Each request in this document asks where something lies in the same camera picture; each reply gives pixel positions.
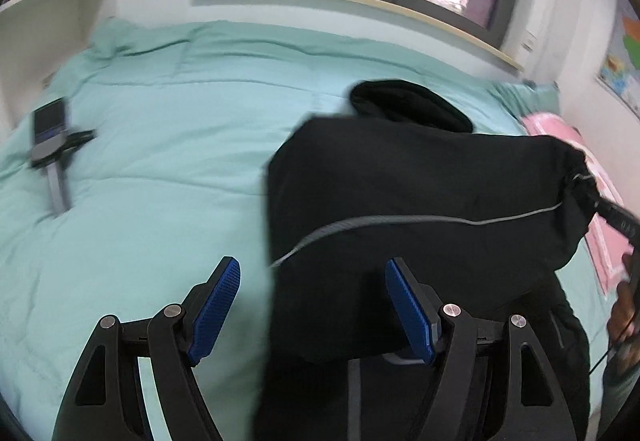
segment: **bed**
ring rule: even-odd
[[[71,124],[97,129],[68,169],[73,209],[54,219],[28,164],[27,118],[0,151],[0,393],[34,441],[50,439],[68,379],[97,320],[132,321],[180,301],[224,255],[242,266],[213,354],[194,371],[226,441],[249,438],[266,356],[272,278],[264,166],[312,114],[348,114],[349,87],[399,78],[431,88],[476,132],[525,134],[519,118],[558,112],[555,88],[472,78],[391,44],[226,21],[146,30],[104,23],[57,73]],[[591,343],[607,347],[614,295],[584,244],[559,272]],[[168,440],[141,360],[156,440]],[[591,407],[602,396],[592,376]]]

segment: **pink bag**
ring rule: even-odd
[[[530,114],[522,119],[531,136],[548,134],[580,149],[586,155],[587,167],[595,176],[600,194],[622,205],[622,198],[611,182],[609,175],[589,150],[581,135],[570,127],[560,116],[552,113]],[[622,280],[625,268],[622,255],[631,252],[628,241],[596,215],[585,235],[589,253],[604,293],[609,293]]]

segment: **blue textured pad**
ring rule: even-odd
[[[220,329],[225,323],[226,314],[229,313],[229,308],[238,293],[238,288],[240,288],[240,264],[236,259],[231,259],[193,323],[193,343],[187,353],[193,367],[200,363],[202,358],[211,354]]]
[[[394,261],[386,263],[386,292],[391,297],[414,353],[429,365],[435,358],[431,324]]]

